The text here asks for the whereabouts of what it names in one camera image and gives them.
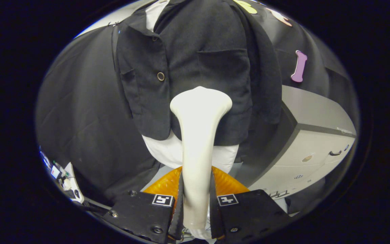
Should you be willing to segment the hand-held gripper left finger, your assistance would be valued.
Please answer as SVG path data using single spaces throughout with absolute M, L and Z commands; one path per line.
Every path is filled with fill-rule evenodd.
M 182 239 L 182 168 L 176 168 L 144 191 L 131 190 L 103 216 L 110 225 L 158 244 Z

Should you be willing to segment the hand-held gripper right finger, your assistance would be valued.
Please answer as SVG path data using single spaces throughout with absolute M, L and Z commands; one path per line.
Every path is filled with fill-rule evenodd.
M 249 190 L 232 176 L 212 167 L 210 231 L 220 242 L 253 242 L 291 223 L 264 190 Z

